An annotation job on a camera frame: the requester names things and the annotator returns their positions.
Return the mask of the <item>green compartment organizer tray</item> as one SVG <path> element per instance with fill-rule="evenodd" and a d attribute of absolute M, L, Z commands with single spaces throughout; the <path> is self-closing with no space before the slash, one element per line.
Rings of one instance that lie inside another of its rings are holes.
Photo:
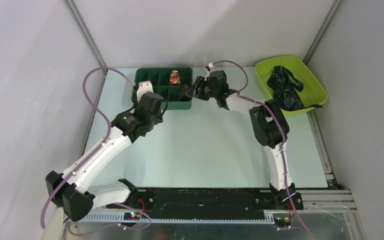
<path fill-rule="evenodd" d="M 174 71 L 180 77 L 179 85 L 170 84 Z M 136 70 L 134 82 L 150 81 L 153 91 L 168 101 L 168 110 L 188 110 L 192 107 L 192 98 L 186 96 L 186 92 L 192 86 L 192 78 L 191 67 L 142 67 Z"/>

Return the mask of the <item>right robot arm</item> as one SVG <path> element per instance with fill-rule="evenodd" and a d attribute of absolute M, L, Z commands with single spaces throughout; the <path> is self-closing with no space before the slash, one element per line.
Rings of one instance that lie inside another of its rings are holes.
<path fill-rule="evenodd" d="M 266 152 L 271 204 L 277 209 L 303 210 L 302 196 L 296 191 L 286 154 L 290 128 L 274 99 L 259 101 L 230 88 L 223 70 L 198 76 L 186 95 L 204 101 L 215 99 L 222 109 L 248 115 L 254 136 Z"/>

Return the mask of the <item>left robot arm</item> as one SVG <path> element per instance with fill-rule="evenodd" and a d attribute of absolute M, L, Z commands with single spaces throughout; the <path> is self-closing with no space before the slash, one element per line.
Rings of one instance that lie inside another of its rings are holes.
<path fill-rule="evenodd" d="M 51 201 L 63 209 L 69 220 L 78 222 L 93 209 L 121 203 L 133 208 L 138 202 L 136 187 L 126 179 L 93 186 L 93 180 L 121 151 L 163 122 L 162 105 L 167 102 L 154 92 L 144 93 L 132 109 L 109 122 L 107 133 L 79 160 L 61 173 L 51 171 L 45 178 Z"/>

